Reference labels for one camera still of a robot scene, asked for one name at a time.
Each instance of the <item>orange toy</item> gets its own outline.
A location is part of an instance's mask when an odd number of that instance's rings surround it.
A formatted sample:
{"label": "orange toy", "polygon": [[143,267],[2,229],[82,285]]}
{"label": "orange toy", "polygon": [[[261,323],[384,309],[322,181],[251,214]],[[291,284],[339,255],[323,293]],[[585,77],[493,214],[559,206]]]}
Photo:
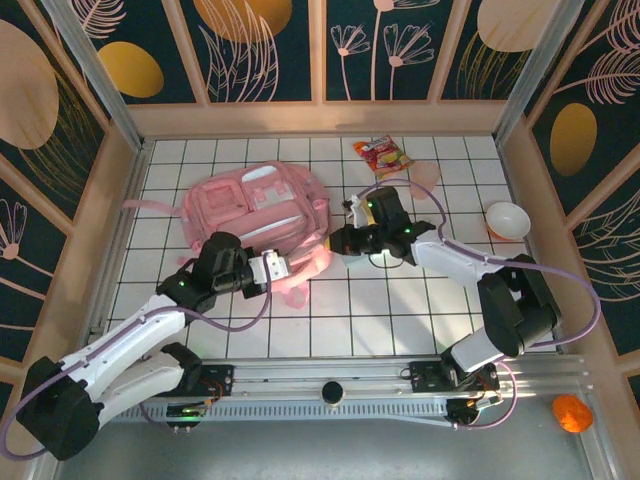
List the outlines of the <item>orange toy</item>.
{"label": "orange toy", "polygon": [[560,395],[553,401],[553,414],[570,433],[582,433],[593,424],[593,413],[575,395]]}

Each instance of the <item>pink fabric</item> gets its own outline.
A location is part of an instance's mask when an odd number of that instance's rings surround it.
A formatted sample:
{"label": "pink fabric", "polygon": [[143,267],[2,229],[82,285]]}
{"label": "pink fabric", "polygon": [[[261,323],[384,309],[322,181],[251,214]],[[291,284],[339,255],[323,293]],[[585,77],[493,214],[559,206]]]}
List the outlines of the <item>pink fabric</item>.
{"label": "pink fabric", "polygon": [[275,249],[289,260],[292,275],[273,283],[285,303],[308,302],[307,281],[331,263],[323,243],[329,233],[329,193],[305,167],[266,162],[215,175],[193,186],[183,207],[127,200],[125,206],[152,208],[182,217],[187,244],[200,253],[215,232],[233,233],[257,253]]}

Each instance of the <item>white grid floor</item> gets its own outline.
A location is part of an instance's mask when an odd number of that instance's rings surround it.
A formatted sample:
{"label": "white grid floor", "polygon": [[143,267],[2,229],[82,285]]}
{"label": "white grid floor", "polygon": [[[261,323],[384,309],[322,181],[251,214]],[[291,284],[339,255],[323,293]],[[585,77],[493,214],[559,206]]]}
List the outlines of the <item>white grid floor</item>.
{"label": "white grid floor", "polygon": [[[191,185],[212,174],[278,159],[303,164],[324,182],[338,228],[345,221],[342,200],[374,182],[352,147],[371,138],[160,141],[141,198],[179,206]],[[496,201],[511,201],[491,137],[395,140],[410,158],[438,162],[442,180],[434,193],[449,212],[450,235],[488,253],[512,257],[526,252],[522,243],[497,242],[487,234],[483,212]],[[438,223],[432,202],[414,200],[407,187],[398,191],[416,220]],[[156,284],[176,271],[178,259],[189,255],[180,219],[137,212],[107,327],[135,312]],[[394,258],[373,260],[379,266],[398,265]],[[262,302],[262,297],[227,295],[207,315],[242,324],[254,317]],[[376,268],[366,259],[348,269],[334,262],[312,280],[309,305],[301,310],[287,307],[280,295],[274,295],[269,313],[246,332],[228,334],[195,322],[164,343],[180,341],[205,359],[433,354],[482,325],[477,291],[433,271],[406,264]]]}

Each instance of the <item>snack bag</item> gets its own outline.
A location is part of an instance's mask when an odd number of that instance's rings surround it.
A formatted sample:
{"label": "snack bag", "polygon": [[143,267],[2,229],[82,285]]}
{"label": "snack bag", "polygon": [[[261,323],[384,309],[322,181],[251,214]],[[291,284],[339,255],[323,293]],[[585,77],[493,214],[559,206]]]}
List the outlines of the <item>snack bag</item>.
{"label": "snack bag", "polygon": [[413,165],[413,160],[407,157],[389,135],[373,142],[354,143],[353,148],[369,164],[378,178]]}

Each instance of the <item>yellow circle pattern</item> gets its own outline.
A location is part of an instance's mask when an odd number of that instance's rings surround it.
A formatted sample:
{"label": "yellow circle pattern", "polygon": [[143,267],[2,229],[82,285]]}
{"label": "yellow circle pattern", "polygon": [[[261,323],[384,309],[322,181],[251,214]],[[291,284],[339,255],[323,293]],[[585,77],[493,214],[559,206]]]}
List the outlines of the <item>yellow circle pattern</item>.
{"label": "yellow circle pattern", "polygon": [[116,88],[129,96],[148,98],[164,86],[160,65],[145,50],[129,42],[113,42],[98,52]]}

